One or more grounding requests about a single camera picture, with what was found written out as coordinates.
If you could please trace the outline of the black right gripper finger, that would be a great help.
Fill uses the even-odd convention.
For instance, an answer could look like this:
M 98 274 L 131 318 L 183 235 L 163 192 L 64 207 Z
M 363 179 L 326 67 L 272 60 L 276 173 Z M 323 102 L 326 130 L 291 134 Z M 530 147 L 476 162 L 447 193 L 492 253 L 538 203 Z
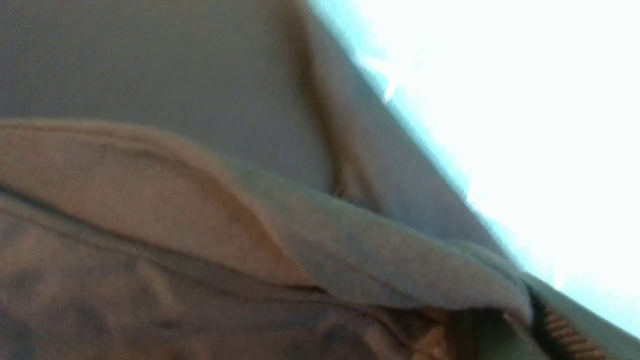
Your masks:
M 598 349 L 565 317 L 548 305 L 543 307 L 542 335 L 562 360 L 608 359 L 604 351 Z

